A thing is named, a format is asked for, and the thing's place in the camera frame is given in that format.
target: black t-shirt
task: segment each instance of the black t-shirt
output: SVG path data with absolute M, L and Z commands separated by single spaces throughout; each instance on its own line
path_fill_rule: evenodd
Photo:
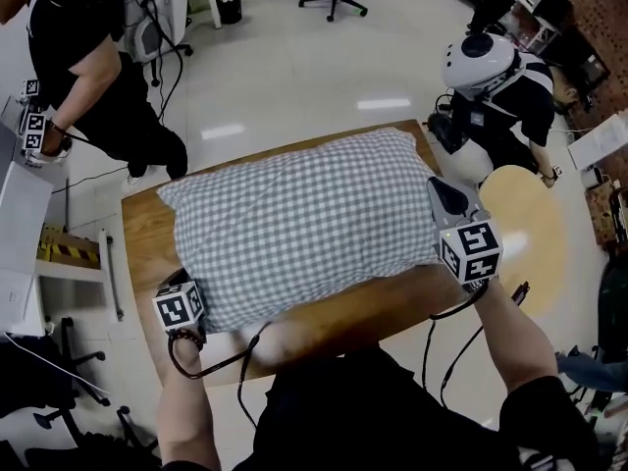
M 594 433 L 558 378 L 512 392 L 496 432 L 441 407 L 412 372 L 374 349 L 280 373 L 268 392 L 253 453 L 235 471 L 503 471 L 534 469 L 543 459 L 559 462 L 556 469 L 570 469 L 567 461 L 577 471 L 598 469 Z M 189 462 L 164 469 L 205 471 Z
M 55 108 L 66 99 L 77 77 L 69 68 L 92 52 L 108 35 L 119 35 L 124 23 L 122 0 L 36 0 L 28 23 L 30 58 L 42 95 Z M 118 78 L 89 111 L 86 119 L 112 116 L 123 106 L 134 70 L 123 55 Z
M 553 84 L 550 68 L 545 63 L 530 63 L 526 70 L 532 75 L 548 79 Z M 552 93 L 537 81 L 521 77 L 493 97 L 493 104 L 512 116 L 487 106 L 472 102 L 459 93 L 451 101 L 453 123 L 462 131 L 509 130 L 521 121 L 521 132 L 539 146 L 545 147 L 554 117 Z M 483 114 L 482 129 L 474 124 L 473 114 Z

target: checkered pillow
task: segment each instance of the checkered pillow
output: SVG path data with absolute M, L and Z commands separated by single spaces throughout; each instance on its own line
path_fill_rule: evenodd
M 160 188 L 177 212 L 179 257 L 207 300 L 206 330 L 436 263 L 433 173 L 415 144 L 383 129 Z

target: tiled floor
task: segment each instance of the tiled floor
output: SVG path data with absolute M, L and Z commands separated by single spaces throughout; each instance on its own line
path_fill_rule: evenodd
M 370 8 L 362 19 L 340 5 L 337 20 L 327 23 L 328 5 L 299 9 L 297 0 L 243 0 L 244 19 L 215 30 L 201 19 L 188 29 L 194 55 L 185 58 L 183 79 L 166 114 L 166 124 L 185 141 L 190 167 L 199 170 L 260 150 L 336 131 L 404 119 L 423 121 L 445 89 L 440 76 L 441 52 L 465 30 L 471 10 L 450 0 L 360 0 Z M 177 72 L 177 59 L 165 64 L 166 91 Z M 159 100 L 152 89 L 151 100 Z M 407 106 L 358 110 L 360 100 L 407 99 Z M 203 138 L 203 132 L 224 126 L 241 131 Z M 446 173 L 455 168 L 436 143 L 434 151 Z M 604 257 L 595 245 L 583 188 L 566 151 L 565 134 L 549 139 L 554 163 L 564 171 L 552 190 L 560 202 L 569 239 L 567 283 L 546 315 L 536 316 L 556 348 L 596 339 L 597 292 Z M 71 182 L 120 167 L 120 163 L 84 145 L 76 145 L 68 162 Z M 133 419 L 154 429 L 160 385 L 148 355 L 131 293 L 120 206 L 124 173 L 86 182 L 72 189 L 74 233 L 95 236 L 107 229 L 115 239 L 113 258 L 122 324 L 108 321 L 98 295 L 90 287 L 51 283 L 47 293 L 53 317 L 72 315 L 78 348 L 104 350 L 107 361 L 82 371 L 111 391 L 112 407 L 83 400 L 76 410 L 85 430 L 112 431 L 114 408 L 126 404 Z M 147 186 L 165 181 L 160 171 Z M 429 387 L 440 379 L 478 320 L 462 313 L 439 325 L 429 364 Z M 404 367 L 420 370 L 427 325 L 417 326 L 383 342 Z M 258 416 L 272 379 L 248 382 L 244 400 Z M 253 431 L 236 403 L 236 387 L 208 391 L 218 449 L 225 469 L 251 451 Z M 446 393 L 450 407 L 495 425 L 505 395 L 482 340 L 460 361 Z

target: trash can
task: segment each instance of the trash can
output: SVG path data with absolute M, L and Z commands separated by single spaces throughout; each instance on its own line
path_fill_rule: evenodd
M 216 0 L 224 25 L 233 25 L 242 19 L 242 0 Z

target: brick wall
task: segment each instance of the brick wall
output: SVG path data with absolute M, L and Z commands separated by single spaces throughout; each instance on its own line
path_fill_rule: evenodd
M 576 26 L 610 70 L 610 77 L 594 91 L 591 112 L 587 114 L 580 107 L 571 111 L 575 126 L 585 129 L 628 108 L 628 0 L 569 1 Z M 628 149 L 604 159 L 602 167 L 628 185 Z

